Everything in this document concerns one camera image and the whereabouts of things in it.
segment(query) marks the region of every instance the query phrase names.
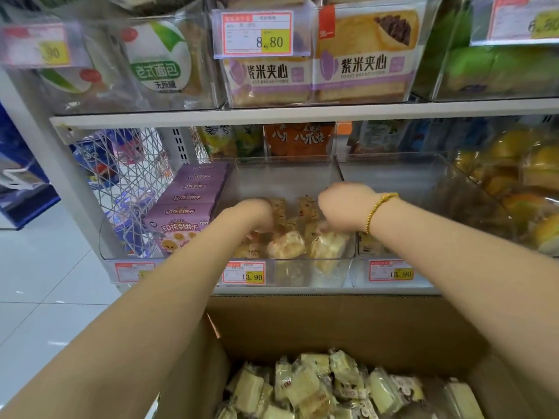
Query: cardboard box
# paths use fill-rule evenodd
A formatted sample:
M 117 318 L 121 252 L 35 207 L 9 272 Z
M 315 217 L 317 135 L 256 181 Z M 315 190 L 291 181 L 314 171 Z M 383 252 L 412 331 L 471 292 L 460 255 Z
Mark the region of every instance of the cardboard box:
M 369 367 L 464 379 L 486 419 L 559 412 L 556 399 L 508 366 L 441 297 L 211 297 L 206 312 L 162 388 L 156 419 L 213 419 L 231 363 L 272 365 L 331 347 Z

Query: tiled floor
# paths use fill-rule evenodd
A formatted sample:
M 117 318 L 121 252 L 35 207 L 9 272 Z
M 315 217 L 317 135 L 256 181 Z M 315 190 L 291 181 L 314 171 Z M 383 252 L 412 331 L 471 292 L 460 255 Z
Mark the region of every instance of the tiled floor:
M 59 203 L 0 231 L 0 408 L 120 292 Z M 154 407 L 147 417 L 151 417 Z

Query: forearm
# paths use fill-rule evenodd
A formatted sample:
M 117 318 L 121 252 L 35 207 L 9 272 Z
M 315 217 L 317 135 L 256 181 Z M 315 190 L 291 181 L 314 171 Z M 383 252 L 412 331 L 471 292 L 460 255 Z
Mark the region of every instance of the forearm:
M 32 417 L 28 413 L 33 405 L 44 409 L 48 404 L 56 414 L 53 417 L 66 418 L 60 414 L 62 409 L 67 412 L 69 401 L 88 394 L 91 400 L 82 399 L 84 411 L 74 412 L 73 417 L 93 413 L 107 418 L 143 417 L 188 346 L 234 249 L 252 230 L 248 213 L 236 208 L 223 211 L 108 307 L 1 413 Z
M 555 260 L 400 199 L 378 209 L 371 232 L 559 394 Z

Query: hand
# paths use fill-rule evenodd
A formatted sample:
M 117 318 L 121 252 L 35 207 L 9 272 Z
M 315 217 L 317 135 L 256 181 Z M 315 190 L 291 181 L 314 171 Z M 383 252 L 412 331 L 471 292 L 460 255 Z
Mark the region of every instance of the hand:
M 338 232 L 365 232 L 367 218 L 381 198 L 365 184 L 336 182 L 318 196 L 329 228 Z
M 243 219 L 248 221 L 249 232 L 266 233 L 273 230 L 274 215 L 272 205 L 268 200 L 263 198 L 243 200 L 234 209 L 242 215 Z

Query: bracelet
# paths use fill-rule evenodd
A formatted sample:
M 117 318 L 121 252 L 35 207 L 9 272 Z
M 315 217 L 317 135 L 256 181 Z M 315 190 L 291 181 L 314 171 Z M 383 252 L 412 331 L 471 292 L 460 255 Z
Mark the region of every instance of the bracelet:
M 383 203 L 386 203 L 388 200 L 394 197 L 400 197 L 400 195 L 398 193 L 382 194 L 381 199 L 378 201 L 377 204 L 374 205 L 373 210 L 371 210 L 371 212 L 369 213 L 369 217 L 367 218 L 367 226 L 365 227 L 365 233 L 367 235 L 371 234 L 371 219 L 373 218 L 375 212 L 378 210 L 379 207 L 381 207 Z

